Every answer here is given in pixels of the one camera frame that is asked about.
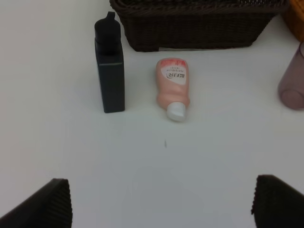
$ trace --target black bottle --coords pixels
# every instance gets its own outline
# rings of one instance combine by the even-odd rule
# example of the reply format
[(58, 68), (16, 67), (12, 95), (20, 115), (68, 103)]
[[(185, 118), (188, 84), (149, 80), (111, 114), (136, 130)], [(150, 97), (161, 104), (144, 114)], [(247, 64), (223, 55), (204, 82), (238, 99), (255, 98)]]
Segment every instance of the black bottle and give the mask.
[(124, 111), (124, 54), (114, 12), (95, 23), (95, 53), (105, 113)]

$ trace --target wicker basket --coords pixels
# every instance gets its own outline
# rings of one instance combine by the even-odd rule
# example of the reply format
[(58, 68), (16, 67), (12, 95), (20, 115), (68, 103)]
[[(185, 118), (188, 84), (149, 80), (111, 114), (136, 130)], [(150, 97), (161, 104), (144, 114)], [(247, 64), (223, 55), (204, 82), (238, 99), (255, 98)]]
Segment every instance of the wicker basket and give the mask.
[(304, 0), (290, 0), (290, 7), (283, 18), (294, 36), (304, 42)]
[(250, 46), (288, 0), (110, 0), (136, 51)]

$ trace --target white bottle cap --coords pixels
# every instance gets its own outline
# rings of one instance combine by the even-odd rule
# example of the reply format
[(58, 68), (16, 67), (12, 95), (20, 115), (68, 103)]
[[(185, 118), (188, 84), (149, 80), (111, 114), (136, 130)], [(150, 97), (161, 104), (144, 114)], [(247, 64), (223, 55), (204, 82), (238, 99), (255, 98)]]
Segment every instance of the white bottle cap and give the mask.
[(184, 121), (186, 119), (186, 106), (182, 102), (173, 102), (167, 107), (167, 115), (174, 121)]

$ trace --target white table surface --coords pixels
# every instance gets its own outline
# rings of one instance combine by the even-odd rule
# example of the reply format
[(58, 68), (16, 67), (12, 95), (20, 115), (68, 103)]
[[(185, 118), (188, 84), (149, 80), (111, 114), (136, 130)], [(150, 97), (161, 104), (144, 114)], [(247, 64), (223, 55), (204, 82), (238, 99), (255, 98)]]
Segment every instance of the white table surface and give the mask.
[[(137, 53), (123, 35), (126, 111), (105, 114), (94, 23), (108, 10), (0, 1), (0, 216), (54, 177), (70, 181), (73, 228), (254, 228), (259, 174), (304, 190), (304, 113), (276, 91), (298, 46), (281, 18), (232, 50)], [(155, 102), (165, 57), (190, 66), (184, 123)]]

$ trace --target black bottle cap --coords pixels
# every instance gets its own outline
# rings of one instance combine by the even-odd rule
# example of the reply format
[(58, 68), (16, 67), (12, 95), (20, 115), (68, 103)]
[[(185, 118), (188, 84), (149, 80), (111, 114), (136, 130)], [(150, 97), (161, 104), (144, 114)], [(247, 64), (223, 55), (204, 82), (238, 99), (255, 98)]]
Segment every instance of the black bottle cap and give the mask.
[(97, 50), (106, 55), (117, 53), (121, 42), (120, 24), (114, 18), (115, 13), (108, 12), (106, 18), (95, 23)]

